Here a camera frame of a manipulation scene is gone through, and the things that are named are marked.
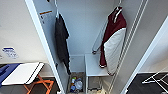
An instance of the wardrobe door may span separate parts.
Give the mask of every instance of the wardrobe door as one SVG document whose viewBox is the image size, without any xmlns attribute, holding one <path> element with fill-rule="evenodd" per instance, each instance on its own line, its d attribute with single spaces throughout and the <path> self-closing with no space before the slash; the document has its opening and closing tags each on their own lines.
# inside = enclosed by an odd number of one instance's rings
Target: wardrobe door
<svg viewBox="0 0 168 94">
<path fill-rule="evenodd" d="M 64 63 L 58 59 L 56 51 L 56 0 L 49 0 L 49 2 L 47 0 L 25 1 L 61 93 L 66 94 L 69 75 Z"/>
</svg>

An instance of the white wardrobe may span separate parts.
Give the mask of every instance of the white wardrobe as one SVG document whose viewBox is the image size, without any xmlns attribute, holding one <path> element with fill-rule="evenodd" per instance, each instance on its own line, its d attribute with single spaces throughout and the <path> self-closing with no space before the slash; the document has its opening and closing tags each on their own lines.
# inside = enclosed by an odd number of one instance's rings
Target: white wardrobe
<svg viewBox="0 0 168 94">
<path fill-rule="evenodd" d="M 55 15 L 57 10 L 63 16 L 70 35 L 67 39 L 70 54 L 70 70 L 72 72 L 86 73 L 86 71 L 88 71 L 86 70 L 85 64 L 86 54 L 92 55 L 93 44 L 104 21 L 119 4 L 119 0 L 56 0 L 57 7 L 55 6 L 55 0 L 49 0 L 49 2 L 47 0 L 25 0 L 25 2 L 23 2 L 23 0 L 12 1 L 16 1 L 17 3 L 20 2 L 20 4 L 23 5 L 22 7 L 25 9 L 24 12 L 26 11 L 25 13 L 27 13 L 25 14 L 27 18 L 24 18 L 22 12 L 18 15 L 23 17 L 21 19 L 29 18 L 30 23 L 27 26 L 32 26 L 31 28 L 33 28 L 33 30 L 30 31 L 34 32 L 34 37 L 37 38 L 34 40 L 38 40 L 36 41 L 36 43 L 38 43 L 37 48 L 41 49 L 37 50 L 36 53 L 43 54 L 38 60 L 32 61 L 49 63 L 50 66 L 45 67 L 44 69 L 51 73 L 49 76 L 54 76 L 56 78 L 61 90 L 60 93 L 66 94 L 67 88 L 69 87 L 67 86 L 69 76 L 66 73 L 65 66 L 58 59 L 56 53 L 57 45 L 54 39 Z M 127 22 L 127 32 L 119 61 L 120 67 L 115 76 L 100 76 L 103 86 L 102 94 L 105 94 L 105 92 L 106 94 L 126 93 L 129 84 L 144 64 L 144 62 L 140 62 L 141 58 L 168 15 L 167 0 L 121 1 L 121 6 L 123 7 L 122 13 Z M 22 49 L 18 55 L 20 55 L 20 53 L 24 54 L 24 51 L 25 50 Z"/>
</svg>

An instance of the floor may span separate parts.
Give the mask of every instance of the floor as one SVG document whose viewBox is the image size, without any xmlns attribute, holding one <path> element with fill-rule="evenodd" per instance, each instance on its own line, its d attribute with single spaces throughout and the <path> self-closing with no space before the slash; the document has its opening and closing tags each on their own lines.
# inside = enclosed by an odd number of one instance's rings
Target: floor
<svg viewBox="0 0 168 94">
<path fill-rule="evenodd" d="M 47 80 L 50 79 L 52 81 L 55 81 L 55 78 L 43 78 L 43 79 L 47 79 Z M 47 89 L 43 84 L 37 84 L 34 86 L 30 94 L 45 94 L 46 90 Z M 57 94 L 57 91 L 59 91 L 59 88 L 55 81 L 50 94 Z M 27 93 L 27 90 L 24 88 L 23 85 L 2 86 L 0 88 L 0 94 L 26 94 L 26 93 Z"/>
<path fill-rule="evenodd" d="M 133 82 L 130 84 L 127 94 L 163 94 L 162 92 L 165 91 L 157 83 L 142 84 L 142 81 L 146 80 L 153 74 L 154 73 L 137 74 Z M 163 77 L 163 75 L 165 74 L 166 73 L 161 73 L 155 76 L 155 78 L 159 79 L 160 77 Z M 161 84 L 168 90 L 167 85 L 165 85 L 163 82 Z"/>
</svg>

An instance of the clothes hanger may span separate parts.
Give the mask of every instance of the clothes hanger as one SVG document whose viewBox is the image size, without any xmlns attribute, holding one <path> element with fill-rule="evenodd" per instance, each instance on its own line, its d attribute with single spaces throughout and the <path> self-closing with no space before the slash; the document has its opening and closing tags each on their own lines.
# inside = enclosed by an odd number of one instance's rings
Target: clothes hanger
<svg viewBox="0 0 168 94">
<path fill-rule="evenodd" d="M 56 18 L 59 18 L 59 12 L 58 12 L 58 6 L 57 6 L 57 0 L 55 0 L 55 6 L 56 6 L 56 10 L 57 10 L 57 13 L 56 13 Z"/>
<path fill-rule="evenodd" d="M 117 10 L 118 12 L 117 12 L 116 15 L 115 15 L 114 23 L 116 22 L 118 15 L 119 15 L 120 12 L 122 11 L 122 8 L 121 8 L 121 9 L 119 8 L 119 7 L 121 7 L 121 2 L 122 2 L 122 0 L 119 0 L 119 4 L 118 4 L 118 6 L 117 6 L 117 8 L 116 8 L 116 10 Z"/>
</svg>

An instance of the dark jacket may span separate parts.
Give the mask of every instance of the dark jacket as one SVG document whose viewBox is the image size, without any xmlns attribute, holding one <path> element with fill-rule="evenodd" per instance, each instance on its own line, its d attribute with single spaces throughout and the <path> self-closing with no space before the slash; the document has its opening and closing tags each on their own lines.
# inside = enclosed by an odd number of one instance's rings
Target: dark jacket
<svg viewBox="0 0 168 94">
<path fill-rule="evenodd" d="M 56 18 L 55 23 L 55 39 L 56 39 L 56 49 L 57 55 L 61 62 L 64 62 L 68 74 L 69 71 L 69 52 L 67 48 L 66 39 L 69 37 L 68 31 L 66 29 L 64 20 L 62 16 L 59 14 L 59 18 Z"/>
</svg>

